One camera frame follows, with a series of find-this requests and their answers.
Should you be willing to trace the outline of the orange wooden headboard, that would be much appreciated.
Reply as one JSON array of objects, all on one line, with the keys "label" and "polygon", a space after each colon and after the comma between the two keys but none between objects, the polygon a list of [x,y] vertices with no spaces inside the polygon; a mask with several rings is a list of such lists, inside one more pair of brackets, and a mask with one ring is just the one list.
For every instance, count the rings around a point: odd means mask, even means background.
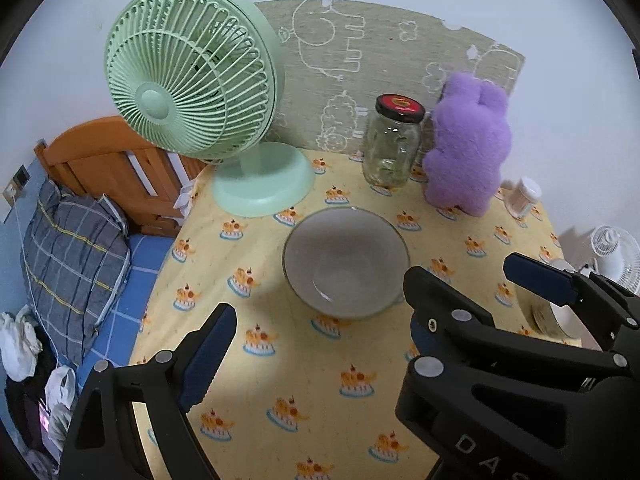
[{"label": "orange wooden headboard", "polygon": [[90,120],[66,130],[34,153],[48,177],[79,196],[107,196],[136,232],[176,237],[180,190],[204,162],[170,154],[134,133],[122,118]]}]

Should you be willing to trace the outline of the yellow cake pattern tablecloth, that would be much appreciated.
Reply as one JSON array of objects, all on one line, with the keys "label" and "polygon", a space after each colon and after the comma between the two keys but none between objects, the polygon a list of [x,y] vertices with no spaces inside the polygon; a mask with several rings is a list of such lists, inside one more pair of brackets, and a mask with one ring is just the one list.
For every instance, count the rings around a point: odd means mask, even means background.
[{"label": "yellow cake pattern tablecloth", "polygon": [[562,250],[543,206],[522,220],[495,197],[487,214],[437,209],[419,180],[380,191],[352,156],[310,152],[316,180],[299,204],[245,219],[220,209],[213,170],[191,193],[192,209],[165,259],[137,336],[142,364],[197,330],[217,304],[235,308],[238,330],[203,402],[189,420],[225,479],[422,479],[436,456],[401,426],[395,405],[416,355],[404,300],[362,321],[305,306],[282,269],[299,222],[347,206],[398,229],[410,260],[488,310],[504,330],[531,335],[502,272],[511,252],[551,261]]}]

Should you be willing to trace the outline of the wall power outlet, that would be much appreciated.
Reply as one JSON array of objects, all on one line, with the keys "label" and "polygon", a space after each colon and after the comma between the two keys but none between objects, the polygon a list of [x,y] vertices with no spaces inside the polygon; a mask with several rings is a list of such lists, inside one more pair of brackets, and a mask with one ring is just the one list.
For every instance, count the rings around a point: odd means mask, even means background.
[{"label": "wall power outlet", "polygon": [[10,207],[13,207],[16,200],[22,194],[24,187],[30,180],[30,174],[26,167],[22,165],[20,168],[16,170],[14,176],[9,180],[9,183],[2,191],[2,196],[9,204]]}]

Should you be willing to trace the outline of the white plastic bag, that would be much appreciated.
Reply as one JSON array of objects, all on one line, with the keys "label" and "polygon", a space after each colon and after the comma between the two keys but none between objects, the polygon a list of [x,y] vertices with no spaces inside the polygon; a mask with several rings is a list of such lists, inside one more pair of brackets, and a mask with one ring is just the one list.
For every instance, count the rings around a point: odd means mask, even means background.
[{"label": "white plastic bag", "polygon": [[29,321],[32,309],[25,304],[16,315],[1,313],[0,346],[1,361],[6,376],[14,382],[22,382],[35,375],[42,343],[35,326]]}]

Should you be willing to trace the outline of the blue bed sheet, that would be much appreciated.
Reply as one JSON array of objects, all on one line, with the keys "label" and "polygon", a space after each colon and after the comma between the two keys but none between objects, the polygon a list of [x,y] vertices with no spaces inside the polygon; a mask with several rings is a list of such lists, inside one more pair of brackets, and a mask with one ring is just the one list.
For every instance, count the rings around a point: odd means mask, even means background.
[{"label": "blue bed sheet", "polygon": [[84,388],[96,362],[107,360],[116,367],[129,364],[146,305],[173,242],[172,238],[161,236],[136,234],[130,237],[128,278],[114,307],[104,318],[84,362],[77,369],[78,390]]}]

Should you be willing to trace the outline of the purple plush toy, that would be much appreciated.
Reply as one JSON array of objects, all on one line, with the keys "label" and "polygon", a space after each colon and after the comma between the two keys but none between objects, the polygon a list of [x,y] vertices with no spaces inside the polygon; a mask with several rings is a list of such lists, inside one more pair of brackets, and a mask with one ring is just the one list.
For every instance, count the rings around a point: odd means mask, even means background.
[{"label": "purple plush toy", "polygon": [[469,73],[449,76],[432,111],[434,145],[422,162],[427,202],[473,217],[486,214],[511,151],[507,111],[503,88]]}]

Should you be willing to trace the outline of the blue plaid pillow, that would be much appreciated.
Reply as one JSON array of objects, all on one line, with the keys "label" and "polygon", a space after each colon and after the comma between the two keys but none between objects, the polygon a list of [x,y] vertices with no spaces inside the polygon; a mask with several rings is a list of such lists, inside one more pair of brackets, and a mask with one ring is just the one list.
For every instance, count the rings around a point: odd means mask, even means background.
[{"label": "blue plaid pillow", "polygon": [[62,361],[78,367],[128,278],[124,212],[107,195],[79,196],[44,180],[26,228],[29,304]]}]

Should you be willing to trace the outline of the white standing fan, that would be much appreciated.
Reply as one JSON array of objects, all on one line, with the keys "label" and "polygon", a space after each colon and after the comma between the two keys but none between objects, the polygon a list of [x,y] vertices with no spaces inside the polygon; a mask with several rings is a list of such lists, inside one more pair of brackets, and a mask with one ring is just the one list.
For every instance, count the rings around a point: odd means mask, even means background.
[{"label": "white standing fan", "polygon": [[596,226],[578,234],[575,230],[560,235],[564,259],[582,273],[596,272],[639,292],[639,243],[619,226]]}]

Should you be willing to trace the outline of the glass jar dark lid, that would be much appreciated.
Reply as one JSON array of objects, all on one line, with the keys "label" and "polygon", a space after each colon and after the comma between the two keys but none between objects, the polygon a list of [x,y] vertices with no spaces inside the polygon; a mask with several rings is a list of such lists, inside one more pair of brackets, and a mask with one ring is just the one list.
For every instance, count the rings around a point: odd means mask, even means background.
[{"label": "glass jar dark lid", "polygon": [[409,180],[421,144],[425,108],[397,93],[381,94],[363,139],[363,175],[370,185],[400,188]]}]

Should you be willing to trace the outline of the green floral bowl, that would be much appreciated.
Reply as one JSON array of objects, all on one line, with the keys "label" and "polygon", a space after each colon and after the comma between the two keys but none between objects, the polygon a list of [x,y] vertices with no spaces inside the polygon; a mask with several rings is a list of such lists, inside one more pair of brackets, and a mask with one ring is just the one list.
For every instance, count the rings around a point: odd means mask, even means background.
[{"label": "green floral bowl", "polygon": [[571,307],[554,304],[520,284],[515,285],[515,295],[524,318],[538,333],[557,340],[582,338],[582,324]]},{"label": "green floral bowl", "polygon": [[308,307],[330,318],[360,320],[396,304],[410,256],[399,232],[378,214],[335,207],[311,214],[293,229],[282,266]]}]

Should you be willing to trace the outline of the toothpick container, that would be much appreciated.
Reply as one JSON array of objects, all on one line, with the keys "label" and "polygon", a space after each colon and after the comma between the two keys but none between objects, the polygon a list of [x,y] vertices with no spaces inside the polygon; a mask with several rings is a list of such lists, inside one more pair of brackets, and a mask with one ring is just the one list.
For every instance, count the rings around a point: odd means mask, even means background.
[{"label": "toothpick container", "polygon": [[535,180],[522,177],[506,196],[504,204],[514,219],[522,220],[540,201],[541,195],[541,188]]}]

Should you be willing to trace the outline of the green desk fan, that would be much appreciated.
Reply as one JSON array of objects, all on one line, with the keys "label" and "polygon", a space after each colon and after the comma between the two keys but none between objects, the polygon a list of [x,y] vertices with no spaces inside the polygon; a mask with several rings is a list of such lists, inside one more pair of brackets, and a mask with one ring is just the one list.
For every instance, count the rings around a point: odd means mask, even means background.
[{"label": "green desk fan", "polygon": [[131,0],[108,33],[104,74],[128,126],[211,162],[229,214],[270,216],[314,185],[298,148],[268,142],[285,85],[280,40],[248,0]]}]

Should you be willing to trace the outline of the green elephant pattern mat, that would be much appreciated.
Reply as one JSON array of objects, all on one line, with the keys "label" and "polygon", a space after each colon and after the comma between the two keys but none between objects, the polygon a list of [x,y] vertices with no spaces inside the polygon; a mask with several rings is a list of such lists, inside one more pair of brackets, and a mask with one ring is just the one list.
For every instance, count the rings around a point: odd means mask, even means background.
[{"label": "green elephant pattern mat", "polygon": [[432,110],[448,76],[470,73],[511,92],[525,58],[465,27],[394,6],[350,0],[270,0],[285,66],[266,138],[325,152],[360,148],[375,100],[397,93]]}]

